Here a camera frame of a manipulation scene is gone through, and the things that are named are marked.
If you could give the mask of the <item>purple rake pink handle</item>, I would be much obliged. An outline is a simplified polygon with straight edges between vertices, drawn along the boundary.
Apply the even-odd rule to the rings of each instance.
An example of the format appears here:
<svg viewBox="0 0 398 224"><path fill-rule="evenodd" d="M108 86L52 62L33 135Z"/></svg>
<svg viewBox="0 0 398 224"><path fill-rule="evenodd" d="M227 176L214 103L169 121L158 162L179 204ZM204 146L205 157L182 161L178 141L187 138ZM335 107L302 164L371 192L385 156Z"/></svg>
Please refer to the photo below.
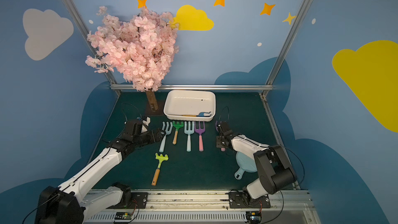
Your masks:
<svg viewBox="0 0 398 224"><path fill-rule="evenodd" d="M215 127L216 127L216 131L217 131L218 133L219 133L219 131L218 131L218 124L219 124L219 123L221 123L221 121L216 120L216 122L215 122ZM222 147L222 148L221 148L221 151L222 151L222 152L225 152L226 149Z"/></svg>

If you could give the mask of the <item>purple fork pink handle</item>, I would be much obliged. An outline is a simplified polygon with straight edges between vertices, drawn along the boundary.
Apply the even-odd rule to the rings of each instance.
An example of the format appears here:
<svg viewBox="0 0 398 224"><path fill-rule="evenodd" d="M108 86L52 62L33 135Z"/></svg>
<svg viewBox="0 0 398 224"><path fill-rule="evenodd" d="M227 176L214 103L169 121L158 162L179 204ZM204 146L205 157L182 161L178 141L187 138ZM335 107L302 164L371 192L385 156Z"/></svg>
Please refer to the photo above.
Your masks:
<svg viewBox="0 0 398 224"><path fill-rule="evenodd" d="M203 133L206 131L205 122L197 121L194 123L194 131L199 135L199 151L204 151Z"/></svg>

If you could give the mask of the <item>light blue hand fork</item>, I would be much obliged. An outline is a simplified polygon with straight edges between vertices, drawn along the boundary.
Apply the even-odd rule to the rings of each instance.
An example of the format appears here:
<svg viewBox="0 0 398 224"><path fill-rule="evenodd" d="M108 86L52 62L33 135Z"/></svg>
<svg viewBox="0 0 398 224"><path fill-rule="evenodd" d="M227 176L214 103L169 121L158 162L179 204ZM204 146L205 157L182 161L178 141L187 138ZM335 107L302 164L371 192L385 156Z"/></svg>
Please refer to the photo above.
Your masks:
<svg viewBox="0 0 398 224"><path fill-rule="evenodd" d="M171 134L172 128L173 128L172 122L163 122L162 131L164 131L165 135L163 136L163 139L161 141L161 145L160 145L160 148L159 148L159 152L160 153L164 152L166 138L167 138L168 135Z"/></svg>
<svg viewBox="0 0 398 224"><path fill-rule="evenodd" d="M191 151L191 135L195 132L194 124L194 121L184 122L184 133L187 135L187 152Z"/></svg>

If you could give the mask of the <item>lime green rake wooden handle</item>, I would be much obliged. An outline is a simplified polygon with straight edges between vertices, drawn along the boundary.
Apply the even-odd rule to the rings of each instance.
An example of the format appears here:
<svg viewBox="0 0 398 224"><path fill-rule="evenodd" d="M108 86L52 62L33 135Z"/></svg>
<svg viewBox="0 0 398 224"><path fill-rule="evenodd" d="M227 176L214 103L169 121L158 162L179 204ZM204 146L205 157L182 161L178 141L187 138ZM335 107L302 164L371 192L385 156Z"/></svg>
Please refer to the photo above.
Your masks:
<svg viewBox="0 0 398 224"><path fill-rule="evenodd" d="M167 161L169 159L169 156L156 153L155 159L158 161L158 166L157 166L157 169L156 169L153 179L152 179L152 183L151 183L152 186L155 186L157 184L157 181L158 181L158 178L160 175L160 171L161 171L161 164L162 164L162 162Z"/></svg>

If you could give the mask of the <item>blue rake orange handle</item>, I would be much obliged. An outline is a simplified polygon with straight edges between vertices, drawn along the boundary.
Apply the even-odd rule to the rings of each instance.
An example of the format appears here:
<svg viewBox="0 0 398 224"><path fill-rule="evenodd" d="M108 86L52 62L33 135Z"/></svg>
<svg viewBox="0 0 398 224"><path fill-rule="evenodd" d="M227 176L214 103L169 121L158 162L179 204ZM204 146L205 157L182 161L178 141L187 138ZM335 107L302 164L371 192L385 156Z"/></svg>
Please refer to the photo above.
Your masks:
<svg viewBox="0 0 398 224"><path fill-rule="evenodd" d="M211 112L200 112L199 114L196 115L182 115L184 117L210 117Z"/></svg>

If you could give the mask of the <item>white plastic storage box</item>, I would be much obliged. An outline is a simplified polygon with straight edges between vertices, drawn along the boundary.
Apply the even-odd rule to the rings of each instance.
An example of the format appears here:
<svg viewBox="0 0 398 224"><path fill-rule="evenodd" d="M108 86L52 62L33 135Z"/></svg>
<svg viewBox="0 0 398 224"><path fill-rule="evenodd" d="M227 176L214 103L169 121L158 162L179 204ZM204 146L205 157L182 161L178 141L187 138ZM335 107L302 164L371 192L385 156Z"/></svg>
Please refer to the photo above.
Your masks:
<svg viewBox="0 0 398 224"><path fill-rule="evenodd" d="M210 117L184 117L200 112L211 112ZM164 105L164 114L170 120L211 121L216 113L216 96L210 91L172 90Z"/></svg>

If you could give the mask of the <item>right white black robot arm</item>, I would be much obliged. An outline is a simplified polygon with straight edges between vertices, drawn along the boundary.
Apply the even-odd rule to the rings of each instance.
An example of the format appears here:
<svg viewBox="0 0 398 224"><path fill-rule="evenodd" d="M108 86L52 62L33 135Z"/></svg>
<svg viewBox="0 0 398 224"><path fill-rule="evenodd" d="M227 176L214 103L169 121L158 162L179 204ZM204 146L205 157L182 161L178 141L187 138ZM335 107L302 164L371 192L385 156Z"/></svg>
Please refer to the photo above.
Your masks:
<svg viewBox="0 0 398 224"><path fill-rule="evenodd" d="M296 172L282 146L269 146L237 134L230 129L227 122L217 123L216 129L218 148L234 149L256 165L258 179L245 188L250 198L273 195L297 180Z"/></svg>

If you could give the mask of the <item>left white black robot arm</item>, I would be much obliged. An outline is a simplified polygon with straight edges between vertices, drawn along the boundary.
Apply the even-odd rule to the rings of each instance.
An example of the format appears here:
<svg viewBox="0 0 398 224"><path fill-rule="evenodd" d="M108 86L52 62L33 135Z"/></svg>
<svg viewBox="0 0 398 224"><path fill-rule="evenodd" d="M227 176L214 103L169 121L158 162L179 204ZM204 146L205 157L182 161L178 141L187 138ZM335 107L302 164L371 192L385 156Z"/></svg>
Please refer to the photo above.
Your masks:
<svg viewBox="0 0 398 224"><path fill-rule="evenodd" d="M141 120L127 121L123 131L76 175L49 186L39 196L36 224L82 224L97 213L112 207L137 207L131 188L115 183L87 197L89 191L115 166L137 148L162 141L166 132L150 130Z"/></svg>

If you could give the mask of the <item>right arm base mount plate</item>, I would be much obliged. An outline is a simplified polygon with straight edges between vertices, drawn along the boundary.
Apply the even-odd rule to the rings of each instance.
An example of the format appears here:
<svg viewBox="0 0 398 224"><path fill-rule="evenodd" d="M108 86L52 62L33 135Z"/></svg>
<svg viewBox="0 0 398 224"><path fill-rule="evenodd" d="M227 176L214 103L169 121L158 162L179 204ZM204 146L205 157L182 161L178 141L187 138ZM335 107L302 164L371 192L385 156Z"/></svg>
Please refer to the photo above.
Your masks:
<svg viewBox="0 0 398 224"><path fill-rule="evenodd" d="M228 192L230 208L271 208L268 195L253 199L248 192L230 190Z"/></svg>

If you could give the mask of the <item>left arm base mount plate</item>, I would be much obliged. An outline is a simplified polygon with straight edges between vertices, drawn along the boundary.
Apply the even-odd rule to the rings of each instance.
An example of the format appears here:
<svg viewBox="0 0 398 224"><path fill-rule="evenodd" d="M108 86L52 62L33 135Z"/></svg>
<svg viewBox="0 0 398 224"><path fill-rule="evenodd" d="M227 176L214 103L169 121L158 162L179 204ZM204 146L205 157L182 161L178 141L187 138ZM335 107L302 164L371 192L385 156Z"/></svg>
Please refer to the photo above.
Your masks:
<svg viewBox="0 0 398 224"><path fill-rule="evenodd" d="M143 209L148 200L147 192L130 192L122 195L121 201L108 209Z"/></svg>

